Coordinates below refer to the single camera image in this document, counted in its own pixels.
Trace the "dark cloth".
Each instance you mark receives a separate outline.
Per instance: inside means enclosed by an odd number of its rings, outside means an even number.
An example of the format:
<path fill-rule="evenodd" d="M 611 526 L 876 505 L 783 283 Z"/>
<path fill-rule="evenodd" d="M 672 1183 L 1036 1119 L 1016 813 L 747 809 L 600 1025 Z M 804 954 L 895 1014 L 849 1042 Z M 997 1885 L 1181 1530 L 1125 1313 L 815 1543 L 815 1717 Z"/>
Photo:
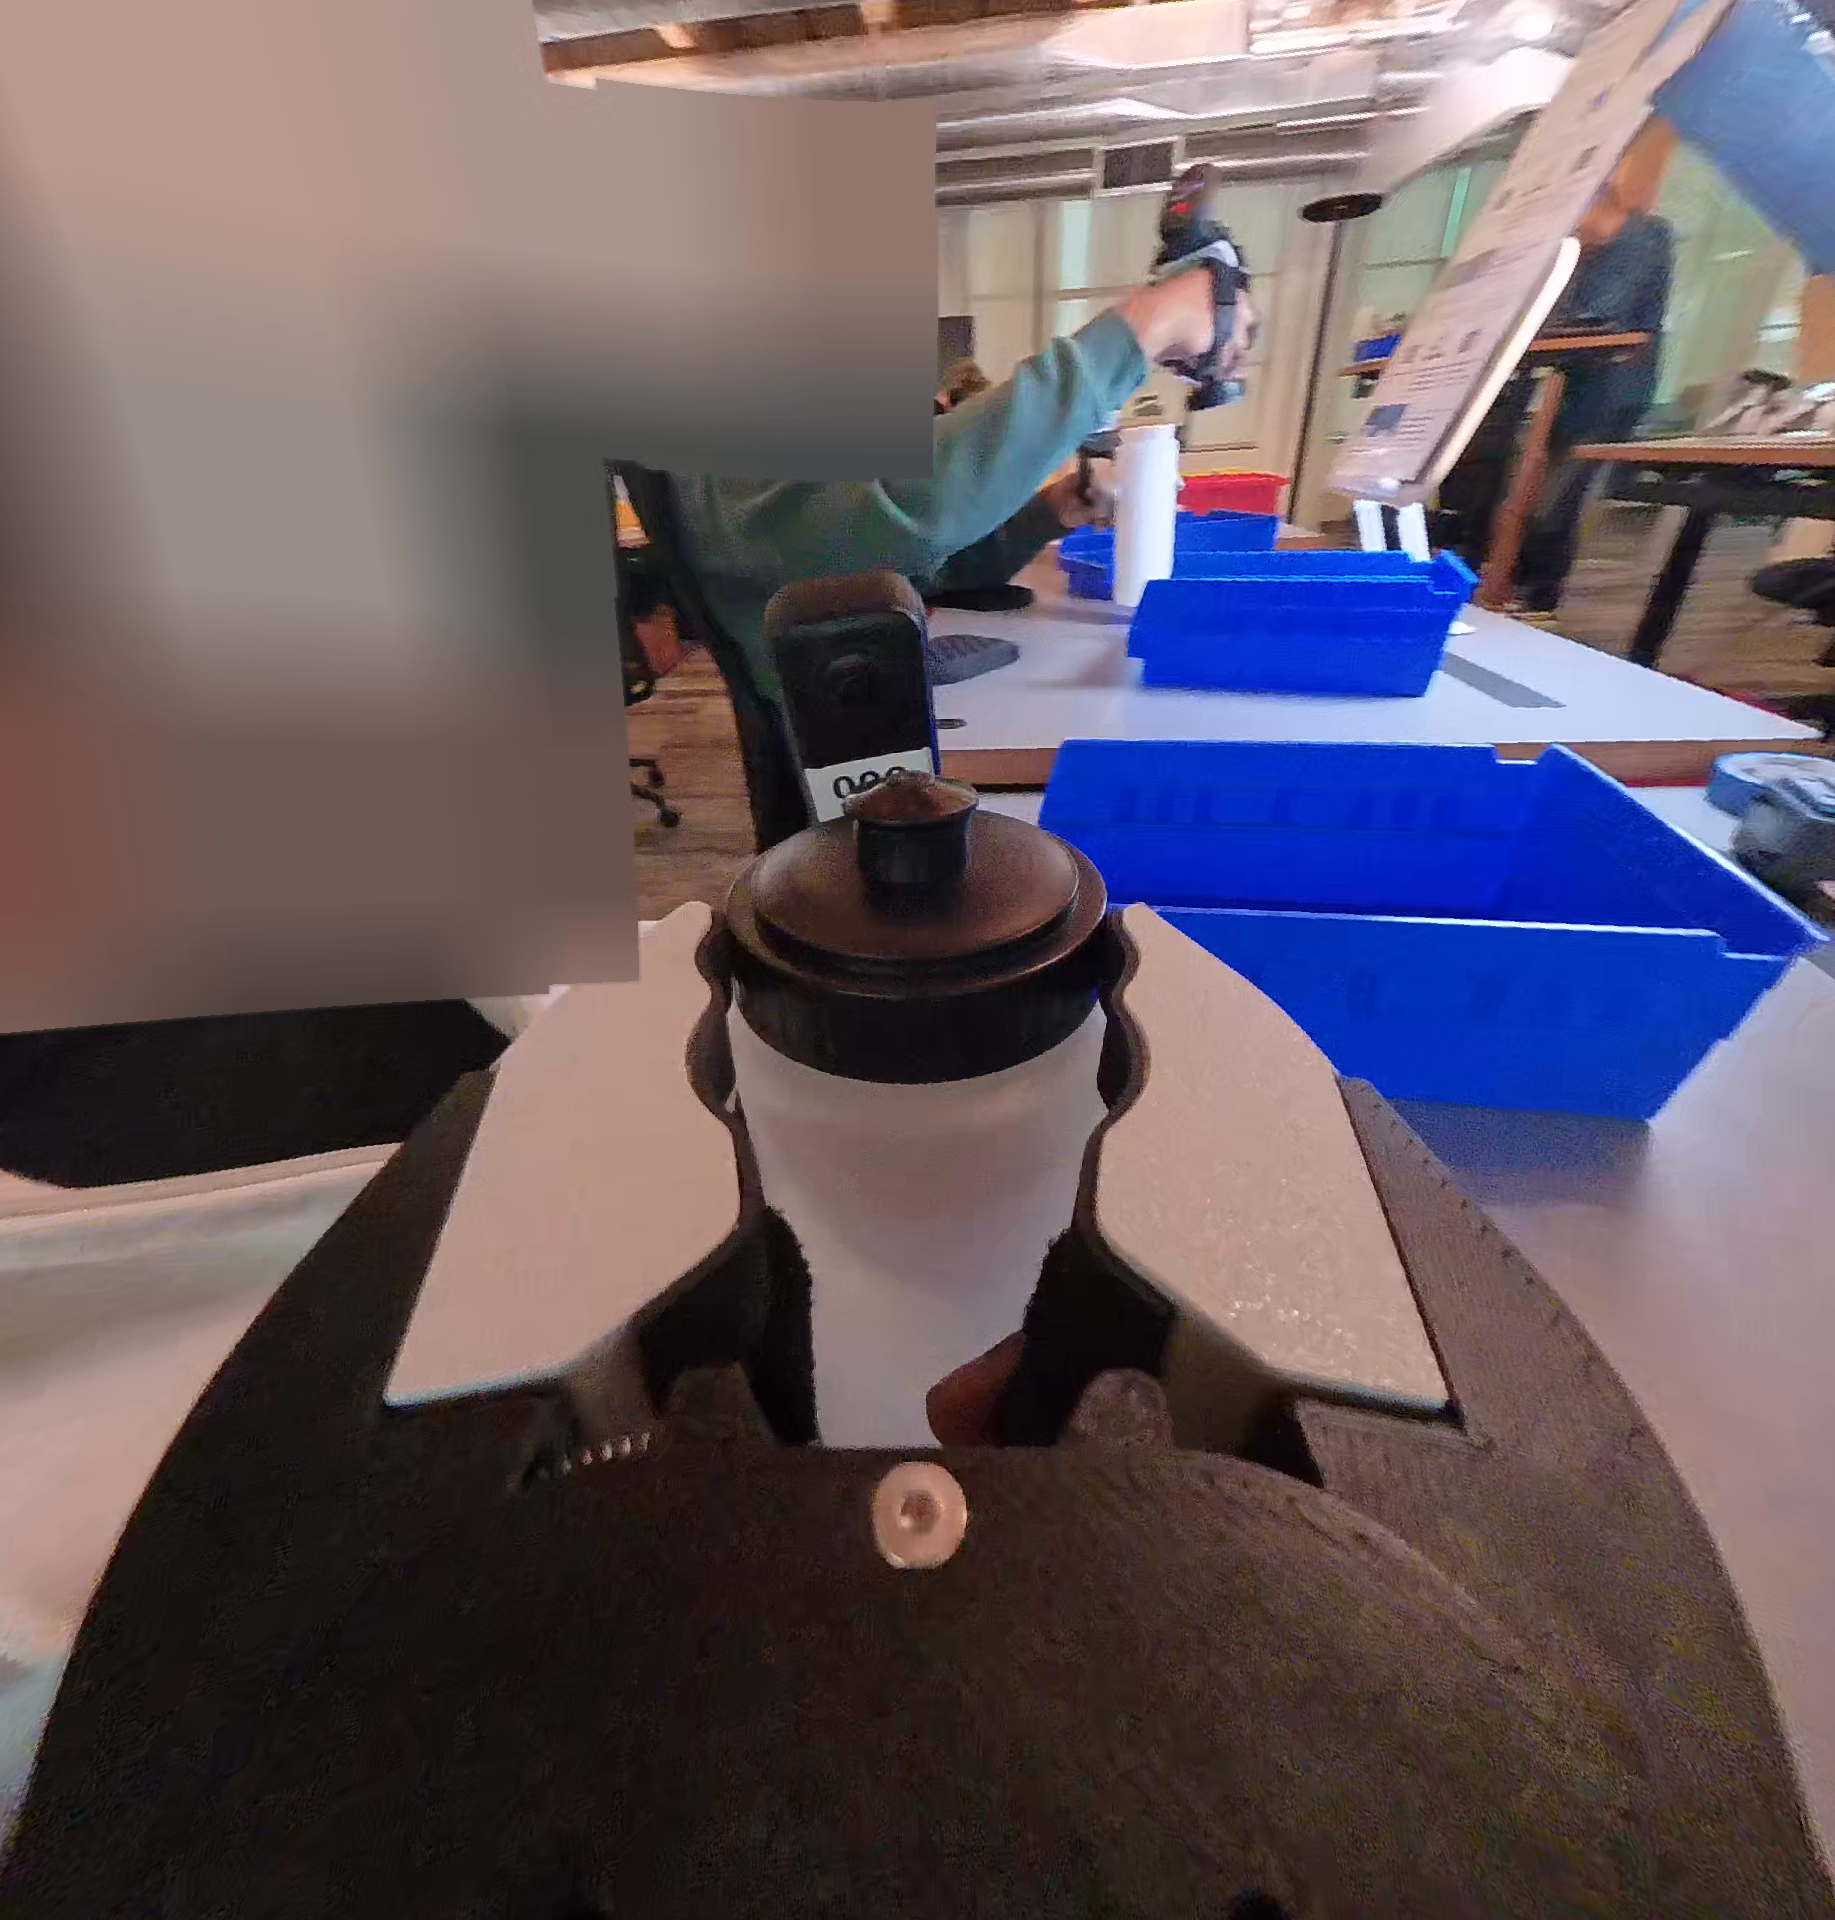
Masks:
<path fill-rule="evenodd" d="M 89 1189 L 391 1146 L 508 1045 L 465 999 L 0 1035 L 0 1173 Z"/>

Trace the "black ribbed bottle lid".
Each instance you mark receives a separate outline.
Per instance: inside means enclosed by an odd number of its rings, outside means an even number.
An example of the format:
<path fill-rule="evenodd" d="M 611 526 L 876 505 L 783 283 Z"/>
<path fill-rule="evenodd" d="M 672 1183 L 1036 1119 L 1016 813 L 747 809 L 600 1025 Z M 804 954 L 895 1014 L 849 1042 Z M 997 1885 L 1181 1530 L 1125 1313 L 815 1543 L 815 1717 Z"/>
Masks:
<path fill-rule="evenodd" d="M 723 907 L 757 1039 L 876 1085 L 976 1079 L 1071 1039 L 1103 995 L 1105 917 L 1081 851 L 924 771 L 760 851 Z"/>

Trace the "blue tape roll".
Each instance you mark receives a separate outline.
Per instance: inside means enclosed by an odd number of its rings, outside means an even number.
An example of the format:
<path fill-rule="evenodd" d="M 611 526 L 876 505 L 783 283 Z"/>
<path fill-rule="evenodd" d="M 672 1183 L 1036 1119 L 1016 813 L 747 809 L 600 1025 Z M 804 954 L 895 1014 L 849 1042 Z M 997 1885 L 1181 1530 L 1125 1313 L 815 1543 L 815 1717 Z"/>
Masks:
<path fill-rule="evenodd" d="M 1706 799 L 1730 818 L 1743 818 L 1760 793 L 1786 778 L 1831 782 L 1835 778 L 1835 759 L 1795 753 L 1720 754 L 1714 759 Z"/>

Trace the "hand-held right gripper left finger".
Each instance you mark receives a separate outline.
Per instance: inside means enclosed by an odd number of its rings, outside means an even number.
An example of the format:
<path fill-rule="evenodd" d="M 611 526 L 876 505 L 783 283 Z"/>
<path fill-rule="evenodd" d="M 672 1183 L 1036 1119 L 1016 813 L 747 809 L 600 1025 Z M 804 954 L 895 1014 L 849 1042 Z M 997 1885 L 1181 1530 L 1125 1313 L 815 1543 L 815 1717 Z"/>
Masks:
<path fill-rule="evenodd" d="M 653 1422 L 641 1318 L 739 1223 L 728 1125 L 689 1045 L 712 1014 L 689 902 L 641 926 L 633 982 L 543 999 L 493 1069 L 384 1403 L 564 1390 L 592 1438 Z"/>

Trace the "wooden workshop desk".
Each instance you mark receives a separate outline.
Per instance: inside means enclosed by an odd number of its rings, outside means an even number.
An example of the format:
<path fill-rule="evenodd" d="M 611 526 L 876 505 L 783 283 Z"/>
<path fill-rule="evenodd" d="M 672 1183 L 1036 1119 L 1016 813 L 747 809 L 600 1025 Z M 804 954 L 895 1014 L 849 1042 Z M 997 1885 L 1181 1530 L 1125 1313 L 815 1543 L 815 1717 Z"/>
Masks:
<path fill-rule="evenodd" d="M 1720 521 L 1835 526 L 1835 437 L 1668 437 L 1583 442 L 1579 465 L 1607 466 L 1603 493 L 1623 505 L 1680 509 L 1680 529 L 1654 575 L 1628 659 L 1658 667 Z"/>

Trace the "white panel studio light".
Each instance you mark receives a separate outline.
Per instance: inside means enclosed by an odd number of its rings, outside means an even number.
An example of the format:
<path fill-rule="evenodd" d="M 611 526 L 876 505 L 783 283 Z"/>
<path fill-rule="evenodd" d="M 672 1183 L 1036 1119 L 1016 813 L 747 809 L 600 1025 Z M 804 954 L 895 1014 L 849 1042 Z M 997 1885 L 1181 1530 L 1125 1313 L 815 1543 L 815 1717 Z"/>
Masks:
<path fill-rule="evenodd" d="M 1835 283 L 1835 3 L 1735 3 L 1658 115 Z"/>

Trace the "dark battery charger case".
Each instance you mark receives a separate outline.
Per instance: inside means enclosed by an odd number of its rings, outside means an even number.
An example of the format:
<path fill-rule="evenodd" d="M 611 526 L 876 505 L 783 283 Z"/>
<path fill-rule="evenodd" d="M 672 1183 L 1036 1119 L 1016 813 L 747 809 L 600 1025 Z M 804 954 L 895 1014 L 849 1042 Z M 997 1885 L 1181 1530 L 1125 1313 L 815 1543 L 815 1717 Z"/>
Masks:
<path fill-rule="evenodd" d="M 1835 879 L 1835 778 L 1772 778 L 1739 815 L 1731 855 L 1787 899 Z"/>

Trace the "blue plastic bin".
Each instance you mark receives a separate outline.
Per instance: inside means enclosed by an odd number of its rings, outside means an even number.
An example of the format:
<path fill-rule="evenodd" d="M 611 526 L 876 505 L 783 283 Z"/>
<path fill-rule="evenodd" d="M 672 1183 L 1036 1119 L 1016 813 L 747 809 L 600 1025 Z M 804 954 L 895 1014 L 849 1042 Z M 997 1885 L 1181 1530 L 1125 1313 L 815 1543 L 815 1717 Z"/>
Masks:
<path fill-rule="evenodd" d="M 1415 698 L 1477 579 L 1452 551 L 1292 549 L 1152 581 L 1125 634 L 1141 687 Z"/>
<path fill-rule="evenodd" d="M 1172 575 L 1177 581 L 1235 579 L 1248 555 L 1276 549 L 1280 521 L 1247 511 L 1180 511 L 1173 517 Z M 1067 593 L 1079 601 L 1112 601 L 1117 562 L 1117 531 L 1085 526 L 1056 543 L 1056 566 Z"/>
<path fill-rule="evenodd" d="M 1826 942 L 1564 746 L 1073 738 L 1037 821 L 1389 1101 L 1652 1119 Z"/>

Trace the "white document stand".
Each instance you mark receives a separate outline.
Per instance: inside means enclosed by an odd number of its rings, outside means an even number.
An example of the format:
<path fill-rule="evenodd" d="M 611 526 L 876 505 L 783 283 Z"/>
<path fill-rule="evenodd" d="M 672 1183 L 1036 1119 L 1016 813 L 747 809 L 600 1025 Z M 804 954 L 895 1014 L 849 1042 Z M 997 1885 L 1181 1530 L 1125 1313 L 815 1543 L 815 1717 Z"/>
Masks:
<path fill-rule="evenodd" d="M 1654 97 L 1730 13 L 1730 3 L 1628 3 L 1574 53 L 1516 43 L 1443 74 L 1424 113 L 1381 134 L 1353 179 L 1379 210 L 1416 175 L 1517 130 L 1501 179 L 1439 270 L 1337 450 L 1328 490 L 1353 505 L 1360 543 L 1424 555 L 1424 505 L 1456 466 L 1578 271 L 1594 209 L 1626 217 L 1628 157 Z"/>

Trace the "white plastic bottle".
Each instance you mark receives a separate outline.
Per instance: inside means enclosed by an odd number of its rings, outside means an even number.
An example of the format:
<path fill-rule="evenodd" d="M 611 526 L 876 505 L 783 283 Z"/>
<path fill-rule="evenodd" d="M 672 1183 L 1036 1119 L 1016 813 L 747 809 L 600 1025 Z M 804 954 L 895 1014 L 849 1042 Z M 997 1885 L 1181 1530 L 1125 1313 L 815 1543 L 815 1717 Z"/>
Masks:
<path fill-rule="evenodd" d="M 789 1061 L 743 1011 L 728 1037 L 767 1201 L 809 1263 L 820 1438 L 928 1449 L 933 1381 L 1021 1327 L 1073 1223 L 1105 1014 L 1021 1067 L 920 1085 Z"/>
<path fill-rule="evenodd" d="M 1180 515 L 1180 433 L 1169 419 L 1120 430 L 1112 517 L 1112 603 L 1137 610 L 1152 581 L 1173 567 Z"/>

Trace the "black office chair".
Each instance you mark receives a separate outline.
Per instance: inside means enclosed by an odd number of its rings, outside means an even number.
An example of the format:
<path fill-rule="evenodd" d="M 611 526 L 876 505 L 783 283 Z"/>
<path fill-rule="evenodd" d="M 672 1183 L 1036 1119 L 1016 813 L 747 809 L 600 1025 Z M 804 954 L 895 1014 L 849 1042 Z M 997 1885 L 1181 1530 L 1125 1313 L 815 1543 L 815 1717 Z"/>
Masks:
<path fill-rule="evenodd" d="M 1835 555 L 1808 559 L 1779 559 L 1750 579 L 1750 593 L 1782 607 L 1808 613 L 1832 631 L 1816 657 L 1820 667 L 1835 667 Z"/>

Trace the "person's right hand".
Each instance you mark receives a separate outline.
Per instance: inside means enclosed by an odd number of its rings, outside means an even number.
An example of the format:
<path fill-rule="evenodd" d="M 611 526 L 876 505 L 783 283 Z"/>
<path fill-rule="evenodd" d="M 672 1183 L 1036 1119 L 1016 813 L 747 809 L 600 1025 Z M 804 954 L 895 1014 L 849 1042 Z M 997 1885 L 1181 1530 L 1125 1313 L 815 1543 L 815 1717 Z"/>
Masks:
<path fill-rule="evenodd" d="M 928 1387 L 925 1419 L 940 1449 L 1004 1445 L 1000 1397 L 1021 1355 L 1024 1333 L 1015 1330 Z"/>

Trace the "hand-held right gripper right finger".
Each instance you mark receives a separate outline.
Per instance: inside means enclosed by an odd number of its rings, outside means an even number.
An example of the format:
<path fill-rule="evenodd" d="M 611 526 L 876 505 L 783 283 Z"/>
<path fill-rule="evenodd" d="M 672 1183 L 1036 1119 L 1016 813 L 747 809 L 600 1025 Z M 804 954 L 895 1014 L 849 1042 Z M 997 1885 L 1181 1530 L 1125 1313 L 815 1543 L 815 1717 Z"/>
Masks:
<path fill-rule="evenodd" d="M 1103 1247 L 1169 1309 L 1173 1413 L 1319 1401 L 1448 1413 L 1433 1337 L 1337 1073 L 1149 907 L 1120 915 L 1135 1090 L 1095 1177 Z"/>

